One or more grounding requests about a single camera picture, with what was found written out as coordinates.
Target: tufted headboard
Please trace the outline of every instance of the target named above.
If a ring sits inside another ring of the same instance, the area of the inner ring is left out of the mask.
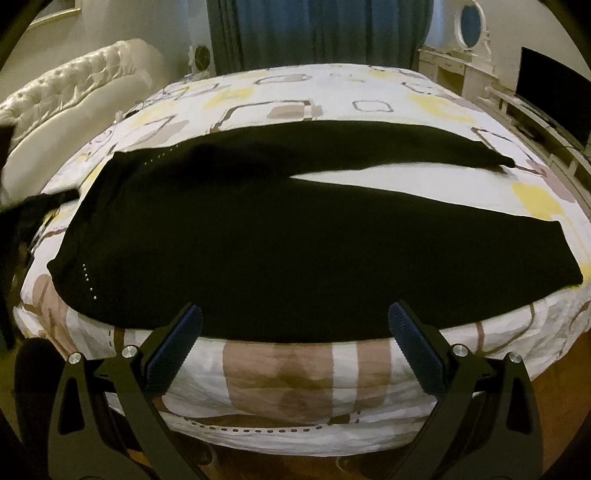
[[[168,83],[160,52],[136,38],[74,59],[13,93],[0,103],[0,123],[15,124],[0,206],[39,193],[117,111]]]

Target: patterned bedspread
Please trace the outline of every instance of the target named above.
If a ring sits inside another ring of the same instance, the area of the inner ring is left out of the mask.
[[[496,171],[443,164],[396,164],[299,176],[420,195],[442,202],[561,223],[584,275],[519,310],[444,330],[479,355],[521,354],[533,378],[589,329],[591,225],[556,176],[501,124],[423,75],[402,69],[318,64],[257,70],[167,86],[138,112],[74,155],[45,192],[80,187],[82,199],[114,151],[172,146],[225,129],[275,122],[364,120],[430,125],[512,157]],[[115,355],[146,330],[115,329],[70,309],[47,271],[77,202],[40,231],[15,309],[25,335],[46,336],[66,357]],[[114,395],[113,408],[120,411]],[[200,338],[169,392],[157,399],[167,424],[210,443],[288,455],[352,455],[404,445],[434,406],[396,341],[275,345]]]

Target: silver screw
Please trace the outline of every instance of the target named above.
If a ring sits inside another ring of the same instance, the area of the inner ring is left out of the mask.
[[[461,343],[458,343],[457,345],[453,346],[452,351],[457,356],[467,356],[468,352],[470,350],[468,350],[468,347],[466,345],[462,345]]]
[[[136,353],[138,353],[138,348],[135,345],[124,346],[123,350],[121,350],[121,355],[123,355],[124,358],[131,358],[135,356]]]
[[[514,364],[519,364],[523,360],[521,355],[515,352],[509,352],[509,360],[511,360]]]
[[[78,353],[78,352],[74,352],[73,354],[71,354],[68,357],[68,361],[72,364],[72,365],[76,365],[80,360],[82,360],[82,354]]]

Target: curtain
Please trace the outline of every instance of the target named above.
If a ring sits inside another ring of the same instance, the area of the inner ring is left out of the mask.
[[[413,68],[434,0],[207,0],[218,74],[309,63]]]

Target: black tv screen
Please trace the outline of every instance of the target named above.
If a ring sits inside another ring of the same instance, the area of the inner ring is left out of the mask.
[[[534,50],[521,49],[516,96],[585,147],[591,134],[591,82]]]

